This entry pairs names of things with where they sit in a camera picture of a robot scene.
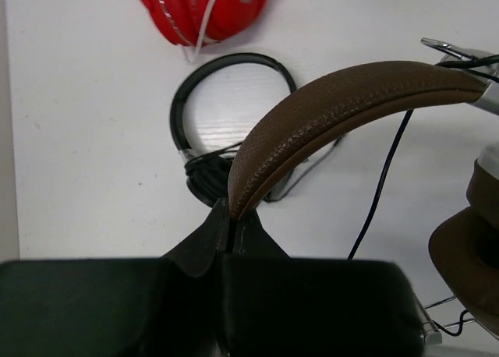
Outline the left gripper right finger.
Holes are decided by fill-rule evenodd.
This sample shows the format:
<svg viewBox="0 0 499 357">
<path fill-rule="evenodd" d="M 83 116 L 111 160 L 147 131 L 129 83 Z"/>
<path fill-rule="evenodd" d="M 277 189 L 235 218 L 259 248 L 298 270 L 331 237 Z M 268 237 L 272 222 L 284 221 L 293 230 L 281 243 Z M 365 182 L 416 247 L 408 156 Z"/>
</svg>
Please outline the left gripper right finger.
<svg viewBox="0 0 499 357">
<path fill-rule="evenodd" d="M 256 212 L 218 256 L 219 339 L 230 356 L 421 356 L 422 325 L 392 262 L 293 258 Z"/>
</svg>

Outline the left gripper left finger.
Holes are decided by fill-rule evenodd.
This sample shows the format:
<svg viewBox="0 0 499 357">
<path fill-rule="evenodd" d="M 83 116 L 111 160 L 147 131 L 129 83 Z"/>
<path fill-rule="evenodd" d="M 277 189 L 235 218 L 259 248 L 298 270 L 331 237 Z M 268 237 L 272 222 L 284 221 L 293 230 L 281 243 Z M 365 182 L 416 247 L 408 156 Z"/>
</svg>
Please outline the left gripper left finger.
<svg viewBox="0 0 499 357">
<path fill-rule="evenodd" d="M 4 356 L 214 356 L 209 285 L 227 202 L 160 257 L 1 265 Z"/>
</svg>

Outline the aluminium rail front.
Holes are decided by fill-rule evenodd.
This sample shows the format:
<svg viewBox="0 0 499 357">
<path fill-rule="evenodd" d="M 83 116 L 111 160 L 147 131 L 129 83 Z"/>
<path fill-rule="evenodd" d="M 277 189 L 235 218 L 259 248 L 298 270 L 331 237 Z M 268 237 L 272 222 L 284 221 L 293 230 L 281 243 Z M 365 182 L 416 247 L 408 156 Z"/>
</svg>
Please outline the aluminium rail front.
<svg viewBox="0 0 499 357">
<path fill-rule="evenodd" d="M 465 329 L 459 337 L 441 335 L 441 342 L 432 340 L 423 356 L 498 356 L 498 340 L 482 329 Z"/>
</svg>

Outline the black headphones near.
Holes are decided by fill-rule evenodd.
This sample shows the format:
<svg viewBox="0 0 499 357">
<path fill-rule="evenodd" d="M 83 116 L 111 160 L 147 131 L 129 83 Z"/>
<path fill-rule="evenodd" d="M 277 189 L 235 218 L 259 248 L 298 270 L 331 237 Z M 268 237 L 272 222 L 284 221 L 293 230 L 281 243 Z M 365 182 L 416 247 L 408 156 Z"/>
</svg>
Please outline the black headphones near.
<svg viewBox="0 0 499 357">
<path fill-rule="evenodd" d="M 228 173 L 240 143 L 281 97 L 295 92 L 278 60 L 243 52 L 195 69 L 172 98 L 169 129 L 189 191 L 212 207 L 228 194 Z"/>
</svg>

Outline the brown silver headphones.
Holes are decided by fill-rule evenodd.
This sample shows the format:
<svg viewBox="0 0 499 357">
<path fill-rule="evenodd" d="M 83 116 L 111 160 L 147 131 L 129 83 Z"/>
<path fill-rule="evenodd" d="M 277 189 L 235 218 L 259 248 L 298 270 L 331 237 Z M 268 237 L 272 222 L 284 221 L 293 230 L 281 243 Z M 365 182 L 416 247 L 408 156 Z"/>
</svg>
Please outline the brown silver headphones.
<svg viewBox="0 0 499 357">
<path fill-rule="evenodd" d="M 470 104 L 498 112 L 498 57 L 425 38 L 443 53 L 430 65 L 374 62 L 342 69 L 301 87 L 267 113 L 243 141 L 228 177 L 231 218 L 248 214 L 301 160 L 346 133 L 417 108 Z M 498 332 L 498 145 L 475 161 L 467 208 L 431 235 L 440 276 L 476 322 Z"/>
</svg>

